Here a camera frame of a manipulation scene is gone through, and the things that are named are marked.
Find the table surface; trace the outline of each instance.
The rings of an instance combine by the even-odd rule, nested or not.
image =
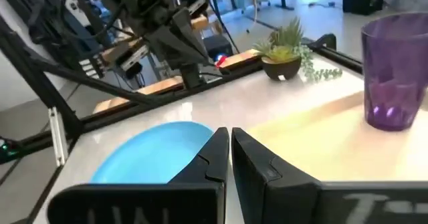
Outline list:
[[[314,67],[337,66],[315,55]],[[362,78],[346,70],[341,78],[327,82],[309,83],[302,76],[300,74],[289,82],[275,82],[260,71],[82,135],[34,223],[47,223],[46,205],[56,193],[72,185],[87,183],[116,148],[150,127],[188,120],[213,130],[223,126],[229,131],[233,127],[249,130],[263,122],[309,110],[363,89]],[[227,184],[226,223],[243,224],[231,169]]]

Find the purple cup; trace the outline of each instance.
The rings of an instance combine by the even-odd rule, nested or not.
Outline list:
[[[405,13],[362,28],[364,111],[373,127],[410,127],[428,82],[428,13]]]

